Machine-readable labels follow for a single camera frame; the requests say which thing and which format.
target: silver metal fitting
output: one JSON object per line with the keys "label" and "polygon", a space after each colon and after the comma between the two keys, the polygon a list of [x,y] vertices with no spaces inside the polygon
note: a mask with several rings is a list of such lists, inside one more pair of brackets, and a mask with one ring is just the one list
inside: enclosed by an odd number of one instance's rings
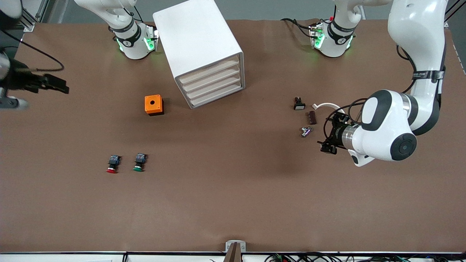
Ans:
{"label": "silver metal fitting", "polygon": [[308,127],[301,128],[301,131],[302,131],[301,137],[305,138],[305,137],[307,137],[309,135],[310,132],[314,131],[314,129],[312,127],[308,126]]}

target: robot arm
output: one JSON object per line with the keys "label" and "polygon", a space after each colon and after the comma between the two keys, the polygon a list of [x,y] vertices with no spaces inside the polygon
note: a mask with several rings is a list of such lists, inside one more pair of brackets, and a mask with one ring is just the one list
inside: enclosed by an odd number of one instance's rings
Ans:
{"label": "robot arm", "polygon": [[334,0],[335,15],[331,21],[323,21],[314,28],[311,35],[313,48],[328,57],[338,57],[350,47],[353,33],[361,20],[361,6],[382,6],[391,0]]}
{"label": "robot arm", "polygon": [[445,72],[446,3],[394,0],[388,30],[415,68],[411,93],[375,92],[364,102],[360,124],[348,124],[346,115],[336,114],[327,144],[322,144],[323,151],[329,150],[328,145],[344,146],[356,166],[373,159],[400,161],[414,153],[416,136],[428,132],[439,117]]}
{"label": "robot arm", "polygon": [[157,49],[158,31],[134,21],[126,12],[136,0],[75,0],[79,6],[97,14],[109,25],[120,50],[130,59],[141,59]]}

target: orange box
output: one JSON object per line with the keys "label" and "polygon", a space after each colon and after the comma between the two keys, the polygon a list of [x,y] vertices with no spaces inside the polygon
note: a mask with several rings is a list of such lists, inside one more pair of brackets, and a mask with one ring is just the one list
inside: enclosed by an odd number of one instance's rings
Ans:
{"label": "orange box", "polygon": [[159,116],[165,113],[164,100],[160,95],[146,96],[144,98],[144,107],[149,116]]}

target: brown tabletop surface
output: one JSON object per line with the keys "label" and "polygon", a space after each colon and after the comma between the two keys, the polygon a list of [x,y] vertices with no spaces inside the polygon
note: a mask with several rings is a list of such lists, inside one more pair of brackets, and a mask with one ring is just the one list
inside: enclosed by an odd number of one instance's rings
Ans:
{"label": "brown tabletop surface", "polygon": [[[380,89],[404,90],[387,21],[361,21],[341,57],[310,48],[282,21],[228,21],[244,51],[246,89],[189,109],[163,49],[126,58],[104,24],[37,24],[24,41],[66,66],[69,95],[10,95],[27,111],[1,113],[1,251],[464,251],[466,78],[447,30],[440,120],[402,162],[358,168],[344,150],[319,152],[316,111]],[[16,59],[55,67],[21,45]],[[149,117],[144,96],[166,114]],[[132,171],[137,153],[145,172]],[[106,173],[121,155],[118,174]]]}

